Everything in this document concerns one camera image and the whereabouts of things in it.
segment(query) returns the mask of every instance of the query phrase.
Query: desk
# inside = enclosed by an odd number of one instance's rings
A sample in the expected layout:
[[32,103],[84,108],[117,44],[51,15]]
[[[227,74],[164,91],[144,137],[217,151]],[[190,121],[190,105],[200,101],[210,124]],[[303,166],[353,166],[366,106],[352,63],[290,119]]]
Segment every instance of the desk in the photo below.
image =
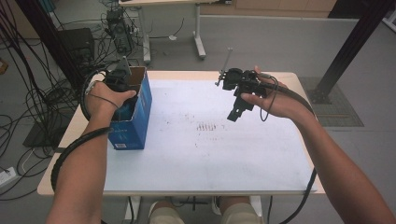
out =
[[[306,99],[293,73],[270,74]],[[146,147],[117,151],[108,143],[105,195],[304,192],[312,165],[297,128],[288,119],[275,117],[262,123],[257,106],[237,122],[227,120],[235,97],[215,86],[218,76],[218,72],[148,71],[153,100]],[[205,94],[213,91],[216,94]],[[179,129],[183,122],[193,130]],[[59,147],[77,139],[87,123],[78,108]],[[53,195],[50,172],[58,157],[53,156],[39,194]],[[318,178],[316,189],[322,191]]]
[[[119,1],[119,3],[121,7],[136,8],[140,21],[140,29],[143,35],[143,61],[145,63],[150,63],[151,55],[149,50],[149,35],[146,32],[145,13],[142,7],[195,4],[195,31],[193,32],[193,37],[195,40],[195,45],[198,49],[198,55],[201,58],[204,58],[206,57],[206,53],[200,36],[200,3],[211,3],[214,1],[216,0],[131,0],[126,2]],[[170,10],[172,10],[172,8],[175,10],[177,7],[178,6],[172,6],[170,7]]]

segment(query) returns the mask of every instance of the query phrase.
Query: table leg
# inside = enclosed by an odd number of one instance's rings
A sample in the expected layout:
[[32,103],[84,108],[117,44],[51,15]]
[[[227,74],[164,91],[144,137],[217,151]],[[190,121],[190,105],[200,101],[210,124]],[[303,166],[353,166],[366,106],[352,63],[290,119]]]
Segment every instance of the table leg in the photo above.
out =
[[256,211],[257,216],[262,217],[262,197],[250,196],[250,204],[253,206],[254,211]]
[[[140,196],[130,196],[131,197],[131,203],[132,203],[132,208],[134,211],[134,221],[137,221],[137,215],[139,213],[139,207],[140,207]],[[131,205],[129,204],[129,200],[127,203],[126,211],[125,211],[125,220],[132,220],[132,212],[131,212]]]
[[195,4],[195,14],[196,14],[195,15],[195,31],[192,32],[192,34],[194,35],[195,45],[197,46],[198,54],[203,59],[204,57],[206,57],[206,53],[205,53],[204,45],[202,44],[202,40],[201,40],[201,36],[200,36],[200,26],[201,26],[200,13],[201,13],[200,5],[197,3],[197,4]]
[[140,21],[140,30],[143,36],[143,61],[145,63],[151,62],[151,55],[149,52],[149,35],[146,33],[145,15],[143,14],[142,7],[137,7],[137,15]]
[[394,32],[396,32],[396,25],[394,22],[396,21],[396,9],[393,11],[393,13],[389,16],[389,18],[384,18],[382,21]]

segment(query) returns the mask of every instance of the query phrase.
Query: black pole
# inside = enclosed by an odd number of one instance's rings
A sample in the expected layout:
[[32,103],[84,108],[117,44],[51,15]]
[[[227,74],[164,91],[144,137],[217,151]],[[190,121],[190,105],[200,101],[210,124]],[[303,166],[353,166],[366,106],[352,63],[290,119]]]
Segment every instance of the black pole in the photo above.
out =
[[353,28],[343,47],[338,51],[317,87],[312,91],[308,91],[312,103],[328,104],[330,102],[328,95],[332,88],[347,70],[347,67],[385,17],[393,3],[394,0],[372,1],[372,4],[368,6],[355,28]]
[[80,93],[84,77],[73,62],[66,47],[62,44],[58,31],[47,12],[38,0],[15,1],[26,19],[32,24],[41,41],[46,45],[49,54],[64,72],[72,88],[76,93]]

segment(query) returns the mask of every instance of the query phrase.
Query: forearm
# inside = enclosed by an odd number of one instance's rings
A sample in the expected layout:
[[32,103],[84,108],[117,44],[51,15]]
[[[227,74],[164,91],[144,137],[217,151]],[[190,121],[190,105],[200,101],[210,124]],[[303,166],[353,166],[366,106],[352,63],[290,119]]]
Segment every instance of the forearm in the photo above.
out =
[[[108,127],[110,118],[107,114],[92,117],[83,134]],[[72,214],[62,216],[71,218],[65,223],[100,223],[106,179],[106,146],[107,134],[103,134],[77,147],[67,157],[59,173],[49,222],[56,220],[59,223],[59,213],[65,213]]]
[[393,214],[375,186],[315,117],[309,112],[292,117],[323,187],[345,223],[395,223]]

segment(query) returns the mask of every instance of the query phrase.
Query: cardboard box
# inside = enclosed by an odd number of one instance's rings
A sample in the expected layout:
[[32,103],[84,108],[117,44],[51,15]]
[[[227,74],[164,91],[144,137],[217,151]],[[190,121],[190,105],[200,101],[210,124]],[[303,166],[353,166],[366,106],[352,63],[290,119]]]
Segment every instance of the cardboard box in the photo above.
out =
[[146,67],[131,67],[129,85],[140,85],[137,102],[129,120],[111,121],[108,139],[116,150],[144,149],[151,109],[151,90]]

